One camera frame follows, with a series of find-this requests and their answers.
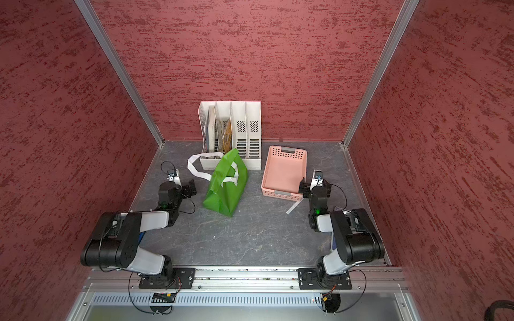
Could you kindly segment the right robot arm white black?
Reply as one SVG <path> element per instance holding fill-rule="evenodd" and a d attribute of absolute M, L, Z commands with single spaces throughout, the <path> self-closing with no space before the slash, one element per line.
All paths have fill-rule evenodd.
<path fill-rule="evenodd" d="M 312 186 L 305 180 L 298 192 L 309 200 L 309 225 L 319 233 L 330 233 L 334 248 L 319 259 L 319 278 L 340 276 L 352 267 L 384 258 L 386 251 L 369 214 L 363 208 L 329 211 L 328 200 L 332 185 Z"/>

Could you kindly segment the green insulated delivery bag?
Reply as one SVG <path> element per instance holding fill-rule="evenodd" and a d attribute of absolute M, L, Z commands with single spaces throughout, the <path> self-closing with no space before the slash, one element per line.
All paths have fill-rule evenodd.
<path fill-rule="evenodd" d="M 199 172 L 195 168 L 194 163 L 203 156 L 221 157 L 212 174 Z M 248 169 L 239 155 L 239 150 L 233 148 L 226 154 L 213 152 L 192 155 L 187 160 L 187 169 L 194 177 L 210 182 L 203 206 L 227 217 L 233 217 L 248 182 Z"/>

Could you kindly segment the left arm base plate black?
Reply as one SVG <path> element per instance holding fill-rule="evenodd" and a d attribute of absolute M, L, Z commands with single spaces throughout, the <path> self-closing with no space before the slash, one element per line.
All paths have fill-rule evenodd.
<path fill-rule="evenodd" d="M 158 275 L 141 275 L 139 289 L 142 290 L 167 290 L 175 288 L 192 289 L 195 280 L 196 269 L 194 267 L 173 267 Z"/>

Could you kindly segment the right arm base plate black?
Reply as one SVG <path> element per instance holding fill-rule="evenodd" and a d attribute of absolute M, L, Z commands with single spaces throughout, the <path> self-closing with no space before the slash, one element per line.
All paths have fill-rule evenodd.
<path fill-rule="evenodd" d="M 298 284 L 301 290 L 351 290 L 352 282 L 349 274 L 328 275 L 314 268 L 297 270 Z"/>

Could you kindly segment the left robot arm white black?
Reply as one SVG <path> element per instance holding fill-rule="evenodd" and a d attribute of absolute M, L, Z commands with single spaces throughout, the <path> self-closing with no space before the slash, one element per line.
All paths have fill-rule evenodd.
<path fill-rule="evenodd" d="M 182 201 L 196 194 L 193 180 L 186 185 L 167 181 L 159 186 L 155 210 L 102 214 L 82 250 L 81 264 L 103 272 L 127 270 L 144 278 L 173 279 L 171 259 L 141 248 L 140 236 L 174 226 L 183 213 Z"/>

